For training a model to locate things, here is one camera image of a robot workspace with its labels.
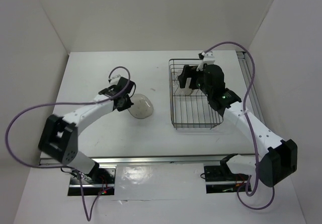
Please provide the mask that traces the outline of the clear plate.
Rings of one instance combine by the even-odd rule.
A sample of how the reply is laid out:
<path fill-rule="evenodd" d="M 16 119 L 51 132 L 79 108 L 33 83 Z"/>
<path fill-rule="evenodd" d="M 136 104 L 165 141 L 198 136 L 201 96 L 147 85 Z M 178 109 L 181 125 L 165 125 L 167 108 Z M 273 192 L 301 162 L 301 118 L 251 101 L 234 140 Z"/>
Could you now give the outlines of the clear plate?
<path fill-rule="evenodd" d="M 131 97 L 133 105 L 128 109 L 129 113 L 136 119 L 145 119 L 154 112 L 154 107 L 149 98 L 143 94 L 134 94 Z"/>
<path fill-rule="evenodd" d="M 175 74 L 174 74 L 175 79 L 177 79 L 177 78 L 178 78 L 178 76 L 180 76 L 180 75 L 181 75 L 181 73 L 182 73 L 182 70 L 181 70 L 181 69 L 179 69 L 177 72 L 175 72 Z"/>
<path fill-rule="evenodd" d="M 194 93 L 194 90 L 189 89 L 189 90 L 188 90 L 188 92 L 187 92 L 187 95 L 188 95 L 188 96 L 190 96 L 190 95 L 192 95 L 193 93 Z"/>
<path fill-rule="evenodd" d="M 178 96 L 186 96 L 189 94 L 189 89 L 178 89 L 176 95 Z"/>

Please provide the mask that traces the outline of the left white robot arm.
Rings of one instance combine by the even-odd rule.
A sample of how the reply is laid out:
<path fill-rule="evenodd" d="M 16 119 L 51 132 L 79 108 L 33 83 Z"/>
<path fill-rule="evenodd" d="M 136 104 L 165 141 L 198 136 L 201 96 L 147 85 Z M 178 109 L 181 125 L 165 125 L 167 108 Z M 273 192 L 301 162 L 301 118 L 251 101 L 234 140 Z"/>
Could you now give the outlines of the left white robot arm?
<path fill-rule="evenodd" d="M 82 106 L 64 116 L 50 115 L 45 123 L 38 149 L 61 163 L 81 172 L 88 183 L 108 179 L 109 173 L 99 163 L 78 150 L 78 136 L 92 123 L 114 110 L 129 109 L 133 103 L 126 94 L 115 100 L 106 95 L 96 95 L 93 103 Z"/>

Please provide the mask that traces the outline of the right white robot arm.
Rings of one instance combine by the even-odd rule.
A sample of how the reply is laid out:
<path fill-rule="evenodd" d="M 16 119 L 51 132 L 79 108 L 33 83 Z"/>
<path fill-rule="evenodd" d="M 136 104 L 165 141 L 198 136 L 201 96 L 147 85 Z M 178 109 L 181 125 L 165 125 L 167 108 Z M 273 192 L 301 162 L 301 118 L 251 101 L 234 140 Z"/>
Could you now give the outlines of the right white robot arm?
<path fill-rule="evenodd" d="M 254 144 L 254 160 L 238 154 L 222 160 L 219 173 L 223 179 L 230 180 L 236 174 L 255 174 L 265 186 L 274 187 L 297 170 L 297 144 L 276 135 L 252 114 L 241 98 L 225 86 L 219 66 L 205 64 L 199 70 L 198 66 L 186 64 L 178 81 L 181 89 L 200 90 L 208 105 Z"/>

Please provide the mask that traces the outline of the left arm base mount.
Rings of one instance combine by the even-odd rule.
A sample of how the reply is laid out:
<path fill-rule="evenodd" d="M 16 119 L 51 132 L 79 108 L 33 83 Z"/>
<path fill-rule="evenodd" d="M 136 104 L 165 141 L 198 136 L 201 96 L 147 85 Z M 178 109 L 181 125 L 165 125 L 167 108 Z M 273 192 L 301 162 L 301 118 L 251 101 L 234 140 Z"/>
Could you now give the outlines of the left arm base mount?
<path fill-rule="evenodd" d="M 70 175 L 67 195 L 81 196 L 81 185 L 77 177 L 77 171 L 68 168 L 61 168 L 60 170 L 63 173 Z M 105 171 L 104 177 L 99 176 L 96 180 L 92 180 L 82 172 L 79 173 L 83 185 L 84 196 L 96 196 L 99 192 L 102 192 L 102 196 L 114 195 L 116 167 L 108 166 L 105 168 Z"/>

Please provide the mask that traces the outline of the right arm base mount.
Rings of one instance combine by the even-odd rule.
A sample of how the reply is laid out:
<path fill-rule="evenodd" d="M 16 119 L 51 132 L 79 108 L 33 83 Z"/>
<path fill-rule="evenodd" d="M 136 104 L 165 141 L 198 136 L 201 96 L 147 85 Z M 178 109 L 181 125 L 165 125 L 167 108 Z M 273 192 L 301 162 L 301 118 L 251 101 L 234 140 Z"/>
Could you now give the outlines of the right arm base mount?
<path fill-rule="evenodd" d="M 219 161 L 217 165 L 205 165 L 200 177 L 205 180 L 206 193 L 233 193 L 240 190 L 246 191 L 246 183 L 249 178 L 245 174 L 233 174 L 228 168 L 227 162 L 237 154 L 231 154 Z"/>

